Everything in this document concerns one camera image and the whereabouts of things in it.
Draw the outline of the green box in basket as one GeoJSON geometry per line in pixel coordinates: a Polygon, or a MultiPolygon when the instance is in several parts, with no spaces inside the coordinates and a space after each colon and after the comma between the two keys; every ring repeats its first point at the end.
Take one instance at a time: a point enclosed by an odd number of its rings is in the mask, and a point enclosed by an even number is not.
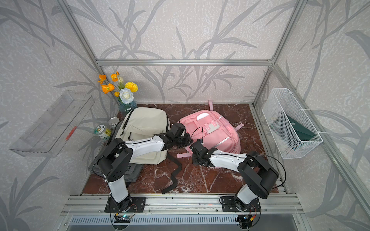
{"type": "Polygon", "coordinates": [[[284,113],[269,126],[293,150],[300,148],[303,141],[310,141],[315,137],[315,133],[284,113]]]}

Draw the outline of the clear acrylic wall shelf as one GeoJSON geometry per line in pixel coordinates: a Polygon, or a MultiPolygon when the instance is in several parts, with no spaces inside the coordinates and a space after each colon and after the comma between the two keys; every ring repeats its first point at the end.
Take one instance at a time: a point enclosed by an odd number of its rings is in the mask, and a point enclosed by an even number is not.
{"type": "Polygon", "coordinates": [[[94,103],[91,94],[65,91],[9,150],[23,157],[56,157],[94,103]]]}

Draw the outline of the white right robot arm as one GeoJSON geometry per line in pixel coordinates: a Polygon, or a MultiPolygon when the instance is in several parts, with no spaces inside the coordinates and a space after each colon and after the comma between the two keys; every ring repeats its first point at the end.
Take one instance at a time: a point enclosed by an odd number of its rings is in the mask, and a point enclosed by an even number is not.
{"type": "Polygon", "coordinates": [[[253,201],[267,199],[279,178],[277,170],[256,151],[232,154],[217,148],[207,149],[199,140],[190,146],[190,150],[201,166],[226,168],[242,176],[245,184],[234,196],[239,211],[249,209],[253,201]]]}

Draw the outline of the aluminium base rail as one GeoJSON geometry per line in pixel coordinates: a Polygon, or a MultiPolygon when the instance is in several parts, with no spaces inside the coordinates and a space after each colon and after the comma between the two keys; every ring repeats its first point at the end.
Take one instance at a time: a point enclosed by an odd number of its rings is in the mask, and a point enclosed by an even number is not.
{"type": "MultiPolygon", "coordinates": [[[[146,197],[142,215],[206,215],[223,213],[219,202],[222,194],[132,194],[146,197]]],[[[302,214],[303,207],[295,194],[273,193],[260,199],[261,212],[257,214],[302,214]]],[[[108,194],[70,196],[61,215],[103,215],[108,194]]]]}

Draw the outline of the artificial flower bouquet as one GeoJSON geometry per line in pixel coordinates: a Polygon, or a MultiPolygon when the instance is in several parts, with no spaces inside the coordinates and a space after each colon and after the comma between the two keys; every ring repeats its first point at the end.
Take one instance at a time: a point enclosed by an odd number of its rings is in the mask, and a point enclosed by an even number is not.
{"type": "Polygon", "coordinates": [[[134,82],[124,82],[119,72],[110,76],[111,82],[106,75],[99,75],[97,83],[100,84],[104,94],[113,93],[118,102],[128,105],[135,102],[134,93],[138,91],[138,85],[134,82]]]}

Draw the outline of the sunflower label plastic can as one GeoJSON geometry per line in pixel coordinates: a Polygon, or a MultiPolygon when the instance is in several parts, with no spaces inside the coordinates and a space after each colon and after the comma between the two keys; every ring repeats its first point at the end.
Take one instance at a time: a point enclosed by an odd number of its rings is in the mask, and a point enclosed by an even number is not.
{"type": "Polygon", "coordinates": [[[111,129],[105,124],[98,125],[94,129],[94,134],[104,141],[108,141],[110,139],[111,133],[111,129]]]}

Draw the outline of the beige backpack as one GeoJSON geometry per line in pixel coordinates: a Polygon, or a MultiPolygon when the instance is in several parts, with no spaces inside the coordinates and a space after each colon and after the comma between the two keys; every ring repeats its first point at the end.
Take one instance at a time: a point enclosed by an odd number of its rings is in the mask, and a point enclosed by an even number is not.
{"type": "MultiPolygon", "coordinates": [[[[151,138],[153,135],[165,133],[170,129],[170,121],[165,111],[138,107],[129,112],[120,126],[120,131],[116,138],[123,141],[137,141],[151,138]]],[[[157,165],[164,160],[170,160],[177,165],[177,168],[171,173],[172,184],[164,188],[161,193],[165,194],[175,189],[178,185],[176,175],[182,170],[182,164],[175,157],[168,154],[167,151],[152,152],[140,157],[132,158],[130,163],[142,165],[157,165]]]]}

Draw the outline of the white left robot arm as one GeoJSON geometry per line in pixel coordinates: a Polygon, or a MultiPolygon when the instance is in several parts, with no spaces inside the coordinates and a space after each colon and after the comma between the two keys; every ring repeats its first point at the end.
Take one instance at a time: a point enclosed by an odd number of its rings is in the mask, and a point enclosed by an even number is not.
{"type": "Polygon", "coordinates": [[[93,166],[98,166],[110,189],[108,211],[121,212],[132,204],[125,182],[125,172],[133,158],[152,152],[166,151],[174,146],[183,148],[192,143],[191,135],[181,123],[174,123],[165,133],[155,134],[150,138],[137,141],[123,141],[116,138],[95,159],[93,166]]]}

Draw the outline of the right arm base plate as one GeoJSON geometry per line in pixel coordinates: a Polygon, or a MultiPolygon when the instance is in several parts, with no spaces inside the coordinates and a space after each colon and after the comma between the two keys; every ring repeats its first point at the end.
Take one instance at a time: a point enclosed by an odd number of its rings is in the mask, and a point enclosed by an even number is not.
{"type": "Polygon", "coordinates": [[[259,198],[253,199],[250,203],[244,203],[236,196],[222,196],[219,202],[223,212],[261,212],[259,198]]]}

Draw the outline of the pink backpack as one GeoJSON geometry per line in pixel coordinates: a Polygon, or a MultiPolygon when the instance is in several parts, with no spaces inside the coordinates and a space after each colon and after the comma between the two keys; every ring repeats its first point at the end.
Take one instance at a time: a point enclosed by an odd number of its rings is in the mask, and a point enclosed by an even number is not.
{"type": "Polygon", "coordinates": [[[209,100],[209,110],[202,110],[187,115],[179,120],[190,134],[192,141],[202,139],[207,149],[217,148],[221,151],[240,154],[241,142],[237,131],[244,125],[233,127],[230,122],[213,109],[209,100]]]}

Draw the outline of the blue glass vase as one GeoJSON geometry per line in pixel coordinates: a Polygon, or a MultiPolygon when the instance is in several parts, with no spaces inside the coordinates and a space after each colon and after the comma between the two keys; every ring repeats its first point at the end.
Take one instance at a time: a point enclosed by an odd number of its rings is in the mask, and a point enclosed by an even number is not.
{"type": "Polygon", "coordinates": [[[132,101],[130,103],[123,103],[121,100],[119,100],[119,111],[121,113],[129,113],[135,108],[137,108],[137,104],[135,101],[132,101]]]}

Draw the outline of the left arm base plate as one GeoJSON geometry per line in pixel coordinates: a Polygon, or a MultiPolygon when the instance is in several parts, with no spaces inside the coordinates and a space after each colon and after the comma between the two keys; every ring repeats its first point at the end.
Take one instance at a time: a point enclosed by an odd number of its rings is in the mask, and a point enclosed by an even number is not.
{"type": "Polygon", "coordinates": [[[121,202],[116,202],[111,196],[108,198],[105,213],[143,213],[146,197],[128,196],[121,202]]]}

